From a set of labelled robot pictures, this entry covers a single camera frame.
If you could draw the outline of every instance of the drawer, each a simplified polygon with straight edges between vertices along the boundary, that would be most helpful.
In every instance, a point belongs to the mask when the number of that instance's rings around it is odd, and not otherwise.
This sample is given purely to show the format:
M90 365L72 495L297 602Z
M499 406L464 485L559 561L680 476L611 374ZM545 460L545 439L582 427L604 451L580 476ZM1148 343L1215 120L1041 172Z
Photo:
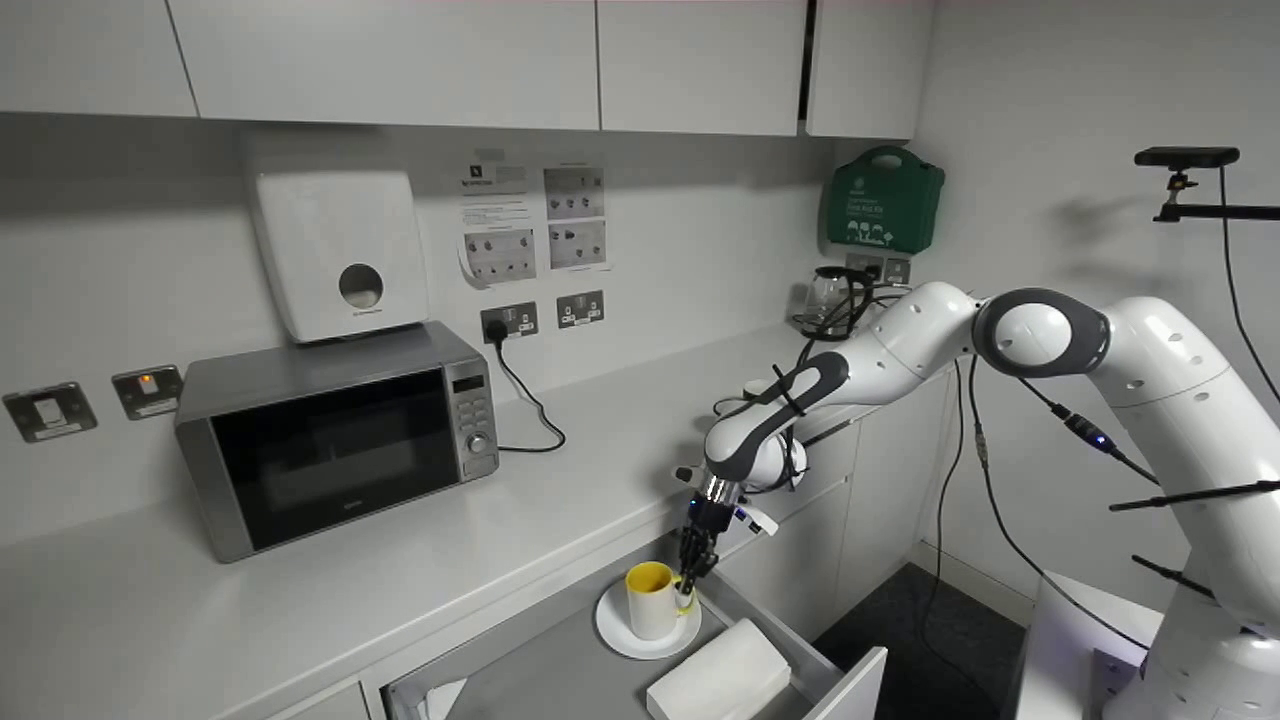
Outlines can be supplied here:
M804 635L749 605L732 583L708 575L700 640L656 666L611 655L592 626L597 602L617 575L642 561L671 556L671 546L625 556L559 597L486 629L483 635L404 673L380 690L392 720L427 720L427 694L469 682L446 720L562 720L607 715L647 720L642 690L692 655L732 622L752 622L790 666L790 690L761 713L761 720L872 720L884 648L872 648L847 678L827 666Z

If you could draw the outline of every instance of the plate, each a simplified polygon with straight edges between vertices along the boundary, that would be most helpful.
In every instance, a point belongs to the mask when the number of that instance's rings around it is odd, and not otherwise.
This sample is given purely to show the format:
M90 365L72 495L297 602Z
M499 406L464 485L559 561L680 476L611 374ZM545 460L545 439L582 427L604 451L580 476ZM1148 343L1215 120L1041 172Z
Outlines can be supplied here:
M597 632L600 640L629 659L666 659L680 655L697 632L704 629L704 602L692 592L692 612L680 612L671 635L640 640L629 626L629 592L625 583L607 583L597 602Z

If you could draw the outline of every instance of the green first aid box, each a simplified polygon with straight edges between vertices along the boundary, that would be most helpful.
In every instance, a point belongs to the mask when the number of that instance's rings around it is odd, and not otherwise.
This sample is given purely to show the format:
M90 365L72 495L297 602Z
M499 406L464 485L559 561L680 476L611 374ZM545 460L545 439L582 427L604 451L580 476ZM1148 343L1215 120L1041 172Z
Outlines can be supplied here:
M942 172L906 149L872 149L836 169L819 224L827 245L915 258L930 245Z

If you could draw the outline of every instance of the robotic arm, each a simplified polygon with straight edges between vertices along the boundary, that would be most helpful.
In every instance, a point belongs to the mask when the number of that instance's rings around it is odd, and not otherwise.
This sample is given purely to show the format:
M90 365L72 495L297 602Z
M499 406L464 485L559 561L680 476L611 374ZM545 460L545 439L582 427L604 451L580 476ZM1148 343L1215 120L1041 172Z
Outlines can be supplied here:
M963 343L1009 378L1089 378L1171 495L1280 476L1270 417L1171 304L1141 298L1096 314L1024 289L981 309L922 284L708 431L708 476L680 538L683 592L715 569L715 538L749 493L804 482L807 455L787 431L804 414L866 417ZM1280 715L1280 495L1176 503L1176 521L1190 542L1188 575L1210 597L1176 592L1144 678L1106 715Z

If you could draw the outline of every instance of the floor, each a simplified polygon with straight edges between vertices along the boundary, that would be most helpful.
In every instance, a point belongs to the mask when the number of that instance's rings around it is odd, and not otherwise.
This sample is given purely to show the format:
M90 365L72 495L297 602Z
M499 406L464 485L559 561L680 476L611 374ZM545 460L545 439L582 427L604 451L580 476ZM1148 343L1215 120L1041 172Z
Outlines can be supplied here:
M901 569L817 648L851 670L872 643L886 648L876 720L1000 720L1014 682L1024 629L939 583L919 626L930 575Z

